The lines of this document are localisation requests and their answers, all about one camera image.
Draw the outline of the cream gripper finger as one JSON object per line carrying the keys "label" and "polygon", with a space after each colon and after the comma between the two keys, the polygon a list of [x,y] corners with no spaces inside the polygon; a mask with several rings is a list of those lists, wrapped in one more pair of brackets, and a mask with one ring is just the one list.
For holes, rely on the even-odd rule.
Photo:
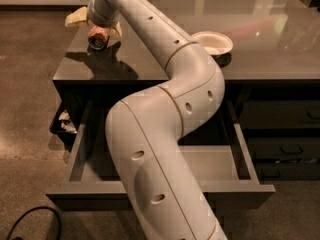
{"label": "cream gripper finger", "polygon": [[119,22],[117,22],[116,25],[111,28],[111,33],[118,39],[122,38],[122,29]]}
{"label": "cream gripper finger", "polygon": [[88,24],[87,7],[83,6],[73,13],[69,14],[65,19],[66,27],[74,27]]}

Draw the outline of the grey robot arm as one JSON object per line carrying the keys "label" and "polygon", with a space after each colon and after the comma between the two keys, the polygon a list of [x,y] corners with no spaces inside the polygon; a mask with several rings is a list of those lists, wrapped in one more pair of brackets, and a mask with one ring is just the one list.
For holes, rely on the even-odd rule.
{"label": "grey robot arm", "polygon": [[180,138],[206,123],[225,83],[214,59],[147,0],[91,0],[65,23],[113,28],[125,18],[168,76],[108,112],[116,170],[148,240],[227,240],[182,151]]}

